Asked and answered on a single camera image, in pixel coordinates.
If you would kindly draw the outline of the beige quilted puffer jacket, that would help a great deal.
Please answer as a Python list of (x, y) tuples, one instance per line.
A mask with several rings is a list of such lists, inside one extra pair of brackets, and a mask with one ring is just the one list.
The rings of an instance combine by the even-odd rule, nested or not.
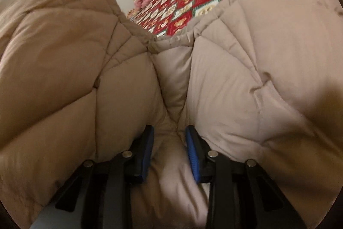
[(208, 194), (184, 129), (255, 159), (307, 228), (342, 188), (338, 0), (222, 0), (172, 37), (116, 0), (17, 0), (1, 13), (1, 202), (20, 228), (84, 160), (110, 160), (155, 128), (135, 228), (201, 228)]

